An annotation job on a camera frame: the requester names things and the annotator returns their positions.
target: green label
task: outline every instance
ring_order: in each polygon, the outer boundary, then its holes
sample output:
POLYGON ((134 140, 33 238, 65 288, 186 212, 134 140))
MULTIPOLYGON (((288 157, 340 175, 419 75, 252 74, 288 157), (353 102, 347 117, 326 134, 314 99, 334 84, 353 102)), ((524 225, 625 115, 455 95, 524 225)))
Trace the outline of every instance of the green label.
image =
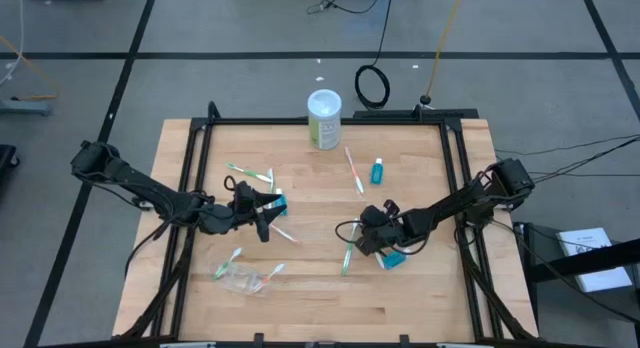
POLYGON ((311 134, 311 143, 314 147, 320 146, 320 122, 309 116, 309 133, 311 134))

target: teal bottle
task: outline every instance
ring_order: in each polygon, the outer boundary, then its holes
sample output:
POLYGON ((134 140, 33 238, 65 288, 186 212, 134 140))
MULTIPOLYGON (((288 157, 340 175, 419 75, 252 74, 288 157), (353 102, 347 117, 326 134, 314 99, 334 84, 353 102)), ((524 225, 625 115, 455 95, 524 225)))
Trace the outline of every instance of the teal bottle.
POLYGON ((384 167, 382 166, 382 158, 376 158, 376 162, 371 168, 371 184, 382 184, 382 174, 384 167))

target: green toothbrush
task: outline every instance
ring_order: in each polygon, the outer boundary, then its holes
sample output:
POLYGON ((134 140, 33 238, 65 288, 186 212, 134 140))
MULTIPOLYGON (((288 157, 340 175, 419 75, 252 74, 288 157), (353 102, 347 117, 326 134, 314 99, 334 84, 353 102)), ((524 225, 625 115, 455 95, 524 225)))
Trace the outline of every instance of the green toothbrush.
POLYGON ((216 272, 213 274, 213 279, 214 280, 220 279, 220 277, 222 277, 223 274, 227 273, 227 270, 229 269, 229 264, 231 264, 231 261, 233 260, 233 258, 239 256, 240 253, 242 253, 242 247, 236 248, 233 251, 233 254, 231 255, 231 258, 229 258, 228 261, 224 262, 224 264, 222 264, 221 266, 218 267, 216 272))
POLYGON ((246 175, 248 175, 250 177, 258 178, 263 182, 271 183, 271 179, 269 177, 264 176, 264 175, 259 174, 259 173, 256 173, 256 172, 253 172, 253 171, 250 171, 248 169, 242 169, 242 168, 236 166, 235 164, 227 163, 227 167, 229 167, 229 168, 231 168, 233 170, 237 170, 238 172, 242 172, 242 173, 244 173, 244 174, 246 174, 246 175))
MULTIPOLYGON (((353 238, 356 235, 356 228, 358 228, 358 223, 353 223, 353 228, 351 229, 351 236, 349 237, 350 241, 353 241, 353 238)), ((347 254, 344 257, 344 263, 342 264, 342 276, 345 277, 347 275, 347 269, 349 269, 349 262, 351 261, 351 251, 353 250, 353 243, 347 243, 347 254)))

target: clear plastic bag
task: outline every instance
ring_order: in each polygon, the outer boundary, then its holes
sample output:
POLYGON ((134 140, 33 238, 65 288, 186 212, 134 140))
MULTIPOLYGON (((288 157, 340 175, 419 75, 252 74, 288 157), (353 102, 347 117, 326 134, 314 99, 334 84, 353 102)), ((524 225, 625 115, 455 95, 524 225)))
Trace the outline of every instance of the clear plastic bag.
POLYGON ((214 273, 214 281, 222 284, 230 291, 253 295, 258 292, 263 293, 264 288, 267 286, 267 275, 253 268, 233 262, 224 262, 215 267, 216 270, 212 271, 214 273))

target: toothbrush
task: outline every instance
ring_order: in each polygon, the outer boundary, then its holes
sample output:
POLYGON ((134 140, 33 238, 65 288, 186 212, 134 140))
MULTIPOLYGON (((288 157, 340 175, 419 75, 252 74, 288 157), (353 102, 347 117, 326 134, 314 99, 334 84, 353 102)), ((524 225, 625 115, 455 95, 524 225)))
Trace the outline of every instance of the toothbrush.
POLYGON ((274 269, 273 272, 271 272, 271 274, 269 274, 268 276, 264 277, 264 279, 262 279, 262 284, 267 284, 269 283, 269 280, 271 279, 271 277, 273 277, 274 274, 280 272, 282 269, 284 269, 284 263, 280 263, 278 264, 274 269))
POLYGON ((220 268, 218 268, 216 273, 213 275, 213 279, 220 278, 227 271, 227 269, 229 269, 229 264, 231 264, 231 261, 235 257, 239 256, 240 253, 242 253, 242 247, 236 248, 236 250, 233 251, 233 254, 231 255, 231 258, 229 258, 228 261, 224 262, 224 264, 222 266, 220 266, 220 268))
MULTIPOLYGON (((350 241, 353 241, 353 237, 356 235, 356 228, 358 228, 358 223, 353 223, 353 229, 351 229, 351 236, 349 237, 350 241)), ((344 256, 344 263, 342 264, 343 277, 347 275, 347 269, 349 269, 349 262, 351 261, 352 250, 353 250, 353 243, 347 243, 347 254, 344 256)))
POLYGON ((380 268, 385 269, 384 268, 384 262, 382 262, 382 257, 380 256, 380 253, 376 252, 376 260, 378 261, 378 264, 380 265, 380 268))
POLYGON ((273 277, 274 274, 280 272, 283 268, 284 268, 284 263, 280 263, 278 264, 274 269, 273 272, 271 272, 271 274, 269 274, 268 276, 264 277, 262 279, 262 282, 258 283, 254 289, 254 293, 258 292, 260 289, 262 289, 267 283, 269 283, 269 280, 271 279, 271 277, 273 277))
POLYGON ((242 173, 244 173, 244 174, 246 174, 246 175, 248 175, 250 177, 258 178, 263 182, 271 183, 271 179, 269 177, 264 176, 264 175, 259 174, 259 173, 256 173, 256 172, 253 172, 253 171, 250 171, 250 170, 247 170, 247 169, 242 169, 242 168, 236 166, 235 164, 227 163, 227 167, 229 167, 229 168, 231 168, 233 170, 237 170, 238 172, 242 172, 242 173))
MULTIPOLYGON (((273 169, 269 168, 269 170, 267 171, 267 176, 269 177, 269 179, 271 179, 271 183, 269 185, 269 193, 273 194, 276 190, 275 186, 276 186, 276 179, 273 175, 273 169)), ((267 204, 267 209, 271 209, 273 208, 273 202, 267 204)))
POLYGON ((287 232, 283 231, 282 229, 274 226, 273 224, 269 224, 269 228, 275 230, 276 232, 278 232, 281 236, 287 238, 288 240, 290 240, 291 242, 295 243, 295 244, 300 244, 300 241, 293 238, 290 234, 288 234, 287 232))
POLYGON ((362 186, 362 181, 360 180, 360 176, 358 176, 356 167, 353 165, 353 160, 351 159, 351 151, 349 151, 349 147, 344 147, 344 152, 347 154, 347 158, 349 159, 349 164, 351 165, 351 172, 353 173, 353 177, 356 179, 356 186, 358 186, 358 193, 360 193, 360 195, 364 195, 364 187, 362 186))

